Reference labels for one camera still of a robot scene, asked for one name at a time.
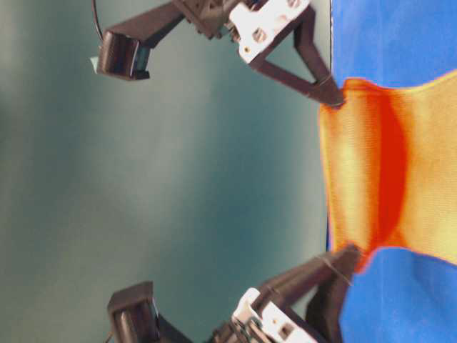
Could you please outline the lower gripper black white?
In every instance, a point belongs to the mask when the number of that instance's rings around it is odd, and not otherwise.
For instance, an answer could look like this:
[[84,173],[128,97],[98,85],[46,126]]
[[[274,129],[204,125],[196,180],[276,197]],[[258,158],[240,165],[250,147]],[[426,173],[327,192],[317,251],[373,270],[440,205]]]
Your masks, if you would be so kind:
[[[342,343],[339,318],[360,258],[360,249],[349,244],[267,279],[259,290],[247,289],[231,318],[214,330],[209,341]],[[318,287],[308,303],[306,322],[316,332],[279,308],[295,304],[315,286]],[[265,307],[260,313],[253,308],[256,300]]]

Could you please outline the upper gripper black white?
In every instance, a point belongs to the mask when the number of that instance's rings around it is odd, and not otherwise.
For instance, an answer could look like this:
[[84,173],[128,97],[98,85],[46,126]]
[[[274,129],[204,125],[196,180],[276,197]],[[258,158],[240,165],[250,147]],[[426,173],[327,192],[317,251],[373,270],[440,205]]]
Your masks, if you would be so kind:
[[[174,5],[208,39],[221,38],[224,30],[231,33],[241,59],[258,73],[320,104],[344,104],[343,92],[314,44],[316,12],[309,1],[175,1]],[[261,61],[292,29],[293,45],[314,83]]]

